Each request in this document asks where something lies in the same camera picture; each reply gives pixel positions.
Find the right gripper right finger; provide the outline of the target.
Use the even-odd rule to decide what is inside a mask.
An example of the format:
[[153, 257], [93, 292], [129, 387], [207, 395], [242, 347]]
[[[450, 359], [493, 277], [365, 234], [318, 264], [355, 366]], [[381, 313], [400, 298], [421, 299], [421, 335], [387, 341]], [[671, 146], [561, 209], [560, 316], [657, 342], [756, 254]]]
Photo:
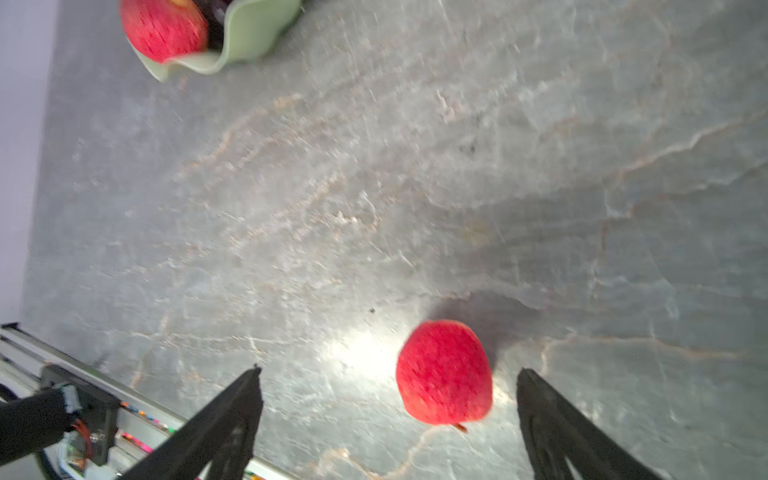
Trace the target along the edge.
[[532, 369], [516, 380], [520, 429], [536, 479], [657, 479]]

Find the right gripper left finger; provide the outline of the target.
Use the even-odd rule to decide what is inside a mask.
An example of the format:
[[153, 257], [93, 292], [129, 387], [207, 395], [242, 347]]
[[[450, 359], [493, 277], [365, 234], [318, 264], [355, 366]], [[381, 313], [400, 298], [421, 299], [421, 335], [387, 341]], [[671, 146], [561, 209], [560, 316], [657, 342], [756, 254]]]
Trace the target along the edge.
[[253, 457], [264, 402], [261, 368], [240, 375], [124, 479], [241, 479]]

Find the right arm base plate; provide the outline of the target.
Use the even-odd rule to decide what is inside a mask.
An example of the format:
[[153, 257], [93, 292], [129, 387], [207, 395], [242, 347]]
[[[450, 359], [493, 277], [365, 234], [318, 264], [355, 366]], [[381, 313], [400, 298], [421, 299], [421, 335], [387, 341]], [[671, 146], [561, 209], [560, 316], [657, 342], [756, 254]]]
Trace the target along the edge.
[[74, 388], [77, 397], [72, 413], [75, 424], [83, 424], [89, 434], [90, 459], [93, 463], [98, 466], [106, 465], [109, 451], [115, 444], [120, 400], [82, 376], [55, 364], [42, 368], [40, 386]]

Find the red apple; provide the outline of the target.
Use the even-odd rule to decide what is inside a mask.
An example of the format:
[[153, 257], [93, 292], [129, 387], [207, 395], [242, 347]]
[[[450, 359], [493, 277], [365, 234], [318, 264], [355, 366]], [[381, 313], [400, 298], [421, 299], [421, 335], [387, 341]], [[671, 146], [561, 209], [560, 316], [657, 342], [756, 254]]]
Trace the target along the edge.
[[123, 0], [119, 14], [130, 44], [152, 61], [203, 52], [208, 22], [193, 1]]
[[490, 362], [477, 335], [458, 321], [419, 325], [398, 355], [395, 378], [406, 412], [429, 425], [461, 428], [493, 406]]

